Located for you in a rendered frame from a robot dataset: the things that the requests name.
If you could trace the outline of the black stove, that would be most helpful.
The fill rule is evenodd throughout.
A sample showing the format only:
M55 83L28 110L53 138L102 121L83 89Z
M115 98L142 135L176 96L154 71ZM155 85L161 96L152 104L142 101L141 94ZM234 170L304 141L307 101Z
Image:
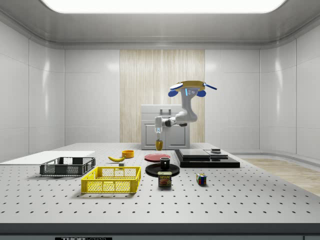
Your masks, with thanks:
M183 168L239 168L240 162L222 153L219 148L175 149Z

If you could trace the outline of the black plate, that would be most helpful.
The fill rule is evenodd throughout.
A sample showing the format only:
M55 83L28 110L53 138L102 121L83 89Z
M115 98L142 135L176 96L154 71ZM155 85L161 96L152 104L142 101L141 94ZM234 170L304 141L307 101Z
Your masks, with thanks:
M160 163L150 164L145 168L147 174L153 177L158 176L158 172L171 172L172 176L176 176L180 173L180 168L174 164L169 165L169 169L162 169Z

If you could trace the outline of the white board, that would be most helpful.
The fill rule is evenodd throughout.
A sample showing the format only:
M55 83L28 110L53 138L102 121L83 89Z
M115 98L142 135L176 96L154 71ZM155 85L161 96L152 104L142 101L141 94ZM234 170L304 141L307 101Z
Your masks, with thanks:
M41 165L59 157L87 157L93 153L95 151L43 151L1 162L0 165Z

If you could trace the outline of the flat-sided can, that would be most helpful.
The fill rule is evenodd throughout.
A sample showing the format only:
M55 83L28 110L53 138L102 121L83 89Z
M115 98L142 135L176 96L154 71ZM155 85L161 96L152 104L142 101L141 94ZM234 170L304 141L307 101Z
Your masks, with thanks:
M157 174L159 187L170 187L172 185L171 171L159 171Z

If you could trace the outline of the yellow basket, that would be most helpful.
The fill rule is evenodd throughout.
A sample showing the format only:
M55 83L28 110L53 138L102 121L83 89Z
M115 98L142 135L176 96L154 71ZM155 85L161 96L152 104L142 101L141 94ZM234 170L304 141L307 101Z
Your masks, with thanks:
M140 166L98 166L81 178L82 193L136 193Z

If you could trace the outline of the red plate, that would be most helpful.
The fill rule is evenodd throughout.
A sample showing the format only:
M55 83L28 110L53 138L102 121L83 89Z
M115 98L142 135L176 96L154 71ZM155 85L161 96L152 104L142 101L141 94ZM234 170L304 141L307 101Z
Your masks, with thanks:
M171 158L170 155L167 154L163 154L163 153L152 153L152 154L148 154L144 156L144 159L146 161L150 161L150 162L159 162L161 160L161 158Z

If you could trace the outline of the dark grey basket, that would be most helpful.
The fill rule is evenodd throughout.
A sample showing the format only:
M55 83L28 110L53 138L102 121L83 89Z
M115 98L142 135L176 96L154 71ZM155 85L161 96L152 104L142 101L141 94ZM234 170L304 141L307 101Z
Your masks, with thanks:
M82 176L96 165L95 157L58 157L40 165L43 176Z

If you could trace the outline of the white cabinet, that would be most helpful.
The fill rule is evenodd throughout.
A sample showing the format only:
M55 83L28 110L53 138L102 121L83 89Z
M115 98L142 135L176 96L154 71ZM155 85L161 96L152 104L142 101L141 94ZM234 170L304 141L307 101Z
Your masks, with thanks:
M143 150L155 150L157 134L155 129L155 117L164 119L176 116L181 112L180 104L142 104L141 105L141 148ZM190 147L190 127L173 125L163 127L160 134L164 150L188 149Z

